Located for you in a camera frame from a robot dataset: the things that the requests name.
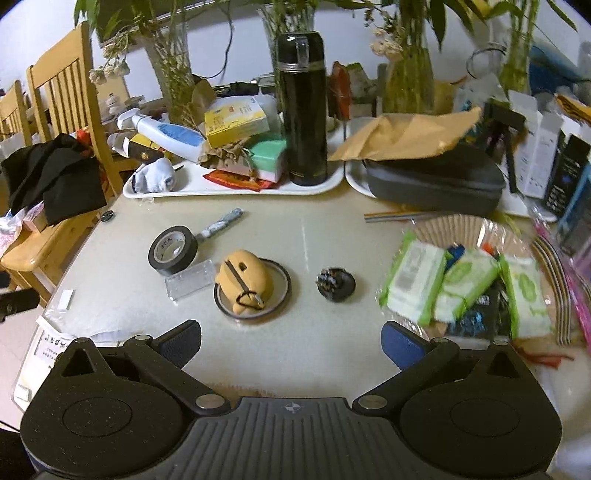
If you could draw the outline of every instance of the red packet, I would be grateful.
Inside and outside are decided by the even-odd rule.
[[[268,180],[252,179],[246,175],[238,175],[222,170],[213,170],[205,174],[203,178],[229,189],[252,190],[253,192],[260,192],[274,185],[273,182]]]

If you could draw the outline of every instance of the roll of black electrical tape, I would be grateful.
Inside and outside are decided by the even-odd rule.
[[[187,268],[197,255],[197,240],[187,227],[177,225],[154,240],[148,252],[150,267],[169,276]]]

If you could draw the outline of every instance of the white table surface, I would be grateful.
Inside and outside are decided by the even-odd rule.
[[[148,265],[152,241],[186,225],[193,233],[233,208],[246,210],[229,229],[204,243],[196,261],[219,263],[236,249],[278,261],[289,271],[293,293],[274,320],[241,325],[220,312],[212,288],[173,303],[164,277]],[[92,232],[64,275],[46,315],[62,332],[90,336],[123,330],[154,337],[187,319],[202,327],[200,352],[185,371],[208,385],[239,386],[285,397],[346,397],[352,401],[395,375],[382,353],[386,321],[375,290],[396,252],[404,225],[367,225],[363,214],[388,210],[343,182],[314,197],[185,197],[154,203],[120,197],[115,216]],[[316,289],[324,267],[343,267],[356,279],[340,304]],[[61,292],[74,289],[61,318],[49,312]]]

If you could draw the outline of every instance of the small plate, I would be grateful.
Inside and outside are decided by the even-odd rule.
[[[223,294],[220,285],[216,283],[213,288],[213,299],[216,301],[217,308],[235,320],[241,322],[260,320],[283,307],[291,294],[291,277],[287,270],[282,265],[279,265],[279,263],[268,258],[261,258],[260,260],[265,264],[273,282],[273,293],[271,294],[271,298],[267,300],[264,309],[247,309],[241,315],[237,315],[232,311],[233,302],[228,300]]]

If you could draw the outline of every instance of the blue gripper pad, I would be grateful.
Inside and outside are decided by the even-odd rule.
[[[387,322],[382,327],[382,352],[400,370],[413,366],[431,350],[431,343],[399,323]]]

